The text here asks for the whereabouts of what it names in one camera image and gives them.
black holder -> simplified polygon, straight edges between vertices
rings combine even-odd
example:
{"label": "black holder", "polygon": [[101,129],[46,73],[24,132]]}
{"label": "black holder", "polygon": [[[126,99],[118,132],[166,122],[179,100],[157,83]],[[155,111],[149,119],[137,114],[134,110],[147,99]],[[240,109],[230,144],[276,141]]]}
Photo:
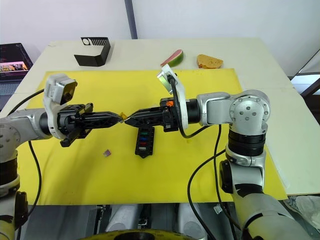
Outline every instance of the black holder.
{"label": "black holder", "polygon": [[81,37],[82,43],[86,46],[103,46],[101,54],[96,56],[74,55],[80,66],[100,67],[107,61],[110,51],[110,43],[107,37]]}
{"label": "black holder", "polygon": [[139,127],[136,138],[135,155],[143,159],[153,154],[154,150],[155,128],[150,125]]}

white table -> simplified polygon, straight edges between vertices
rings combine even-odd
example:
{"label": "white table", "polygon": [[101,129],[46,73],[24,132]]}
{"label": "white table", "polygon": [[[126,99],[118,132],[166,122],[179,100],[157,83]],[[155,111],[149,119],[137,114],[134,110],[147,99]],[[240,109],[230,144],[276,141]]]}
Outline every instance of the white table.
{"label": "white table", "polygon": [[47,71],[160,70],[160,63],[177,49],[183,49],[184,60],[175,69],[197,69],[197,55],[206,54],[223,59],[223,68],[234,68],[243,90],[258,89],[268,95],[271,115],[266,144],[286,193],[320,193],[320,126],[261,40],[236,37],[116,40],[111,41],[103,66],[79,66],[74,58],[74,54],[97,55],[101,48],[83,46],[81,41],[52,42],[0,117],[34,93]]}

robotic arm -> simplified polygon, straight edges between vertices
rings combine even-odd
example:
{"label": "robotic arm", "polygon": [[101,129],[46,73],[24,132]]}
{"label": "robotic arm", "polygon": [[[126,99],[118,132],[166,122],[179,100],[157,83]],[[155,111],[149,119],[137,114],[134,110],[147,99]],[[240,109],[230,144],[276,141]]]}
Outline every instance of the robotic arm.
{"label": "robotic arm", "polygon": [[77,82],[65,74],[51,75],[44,89],[44,108],[16,111],[0,119],[0,239],[12,240],[28,219],[27,194],[18,191],[17,147],[31,140],[61,139],[69,147],[92,129],[109,128],[122,118],[113,112],[93,112],[93,104],[67,105]]}
{"label": "robotic arm", "polygon": [[[162,68],[157,77],[169,93],[173,92],[171,83],[174,79],[176,86],[179,86],[176,88],[179,102],[164,104],[173,99],[162,99],[157,108],[159,117],[151,123],[153,126],[162,125],[165,132],[168,129],[176,131],[179,114],[184,129],[188,127],[186,123],[200,123],[202,126],[229,124],[226,160],[219,166],[219,185],[224,192],[232,195],[243,239],[310,239],[276,199],[263,193],[266,122],[270,116],[268,97],[258,90],[246,90],[235,95],[226,92],[200,94],[196,99],[185,101],[184,88],[168,65]],[[149,110],[139,110],[125,123],[134,127],[148,124],[145,120],[151,119],[152,111]]]}

black cable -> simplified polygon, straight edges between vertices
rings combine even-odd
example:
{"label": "black cable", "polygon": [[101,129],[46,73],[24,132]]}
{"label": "black cable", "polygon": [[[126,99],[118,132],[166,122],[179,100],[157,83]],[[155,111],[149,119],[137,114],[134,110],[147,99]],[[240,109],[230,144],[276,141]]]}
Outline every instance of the black cable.
{"label": "black cable", "polygon": [[16,234],[15,240],[20,240],[20,238],[21,238],[21,226],[18,228],[18,233]]}
{"label": "black cable", "polygon": [[[42,90],[39,90],[33,94],[31,94],[30,96],[26,97],[25,99],[23,99],[21,102],[19,102],[8,114],[8,116],[12,113],[14,113],[22,104],[24,104],[26,101],[30,100],[31,98],[39,95],[40,93],[43,93],[44,92],[44,89]],[[28,212],[28,217],[30,216],[30,214],[34,211],[37,203],[38,203],[38,200],[39,200],[39,196],[40,196],[40,192],[41,192],[41,186],[42,186],[42,176],[41,176],[41,169],[40,169],[40,166],[39,166],[39,161],[38,161],[38,158],[36,156],[36,153],[34,151],[34,148],[32,146],[32,143],[31,141],[28,141],[29,143],[29,147],[30,147],[30,151],[32,153],[32,156],[34,158],[34,161],[35,161],[35,164],[36,164],[36,169],[37,169],[37,172],[38,172],[38,178],[39,178],[39,183],[38,183],[38,190],[37,190],[37,194],[36,194],[36,197],[35,197],[35,200],[34,200],[34,203],[30,209],[30,211]],[[17,233],[17,236],[16,236],[16,240],[20,240],[21,238],[21,226],[18,228],[18,233]]]}
{"label": "black cable", "polygon": [[26,101],[32,99],[33,97],[37,96],[40,93],[43,93],[44,89],[41,89],[37,92],[35,92],[34,94],[31,94],[30,96],[26,97],[25,99],[23,99],[21,102],[19,102],[10,112],[8,115],[14,113],[22,104],[24,104]]}
{"label": "black cable", "polygon": [[[231,216],[227,202],[224,202],[224,207],[225,207],[226,212]],[[228,219],[228,220],[229,220],[229,224],[230,224],[230,228],[231,228],[233,240],[237,240],[237,235],[236,235],[235,226],[234,226],[234,224],[232,223],[232,221],[230,221],[230,219]]]}
{"label": "black cable", "polygon": [[236,223],[236,221],[230,216],[230,214],[227,213],[225,207],[223,206],[223,203],[221,201],[220,193],[219,193],[219,185],[218,185],[218,174],[217,174],[217,158],[215,157],[218,149],[218,143],[221,135],[221,124],[219,124],[219,132],[218,132],[218,138],[214,146],[214,157],[213,157],[213,167],[214,167],[214,179],[215,179],[215,190],[216,190],[216,195],[219,200],[219,204],[221,206],[222,211],[226,215],[226,217],[229,219],[230,222],[239,230],[241,230],[240,226]]}
{"label": "black cable", "polygon": [[206,165],[207,163],[209,163],[212,159],[214,159],[214,157],[218,157],[220,156],[221,154],[223,154],[226,150],[222,150],[221,152],[219,152],[216,156],[212,156],[210,157],[209,159],[207,159],[206,161],[204,161],[203,163],[201,163],[195,170],[194,172],[192,173],[190,179],[189,179],[189,182],[188,182],[188,186],[187,186],[187,195],[188,195],[188,201],[189,201],[189,204],[190,204],[190,207],[195,215],[195,217],[198,219],[198,221],[200,222],[200,224],[202,225],[202,227],[204,228],[204,230],[206,231],[206,233],[209,235],[209,237],[212,239],[212,240],[215,240],[215,236],[212,234],[212,232],[210,231],[210,229],[208,228],[208,226],[206,225],[206,223],[202,220],[202,218],[200,217],[200,215],[198,214],[197,210],[195,209],[195,206],[192,202],[192,199],[191,199],[191,194],[190,194],[190,187],[191,187],[191,183],[192,183],[192,180],[194,179],[196,173],[204,166]]}
{"label": "black cable", "polygon": [[170,75],[168,76],[168,80],[171,84],[171,88],[172,88],[172,92],[173,92],[173,102],[174,102],[174,107],[175,107],[176,114],[177,114],[178,128],[179,128],[181,135],[185,139],[190,139],[190,138],[194,137],[195,135],[197,135],[198,133],[205,130],[206,128],[210,127],[210,126],[203,126],[200,129],[198,129],[197,131],[195,131],[194,133],[192,133],[190,135],[186,135],[184,128],[182,126],[182,120],[181,120],[182,117],[181,117],[180,103],[179,103],[178,93],[177,93],[177,88],[176,88],[176,80],[174,79],[173,76],[170,76]]}
{"label": "black cable", "polygon": [[40,197],[40,192],[41,192],[41,186],[42,186],[42,176],[41,176],[41,169],[40,169],[40,166],[39,166],[39,162],[38,162],[38,159],[37,159],[37,156],[36,156],[36,153],[34,151],[34,148],[32,146],[32,143],[31,141],[28,141],[29,143],[29,147],[30,147],[30,150],[31,150],[31,153],[32,153],[32,156],[34,158],[34,161],[35,161],[35,165],[36,165],[36,169],[38,171],[38,178],[39,178],[39,181],[38,181],[38,191],[36,193],[36,197],[35,197],[35,200],[34,200],[34,203],[30,209],[30,211],[28,212],[28,217],[30,216],[30,214],[34,211],[37,203],[38,203],[38,200],[39,200],[39,197]]}

white bracket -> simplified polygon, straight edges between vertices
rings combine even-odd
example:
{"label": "white bracket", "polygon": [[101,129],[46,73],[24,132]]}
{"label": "white bracket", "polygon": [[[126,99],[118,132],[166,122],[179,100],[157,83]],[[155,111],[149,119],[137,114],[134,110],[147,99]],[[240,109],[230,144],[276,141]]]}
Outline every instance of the white bracket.
{"label": "white bracket", "polygon": [[76,85],[76,80],[70,79],[64,73],[50,75],[45,83],[43,105],[47,114],[49,131],[57,139],[66,137],[58,129],[58,113],[71,100]]}
{"label": "white bracket", "polygon": [[175,88],[179,99],[180,104],[180,112],[181,112],[181,121],[183,129],[188,128],[188,111],[187,111],[187,104],[186,104],[186,96],[185,96],[185,87],[180,82],[179,78],[176,74],[172,71],[168,64],[162,67],[162,71],[157,75],[157,78],[160,82],[164,85],[164,87],[168,90],[170,94],[173,93],[171,85],[168,81],[168,75],[171,75],[175,79]]}

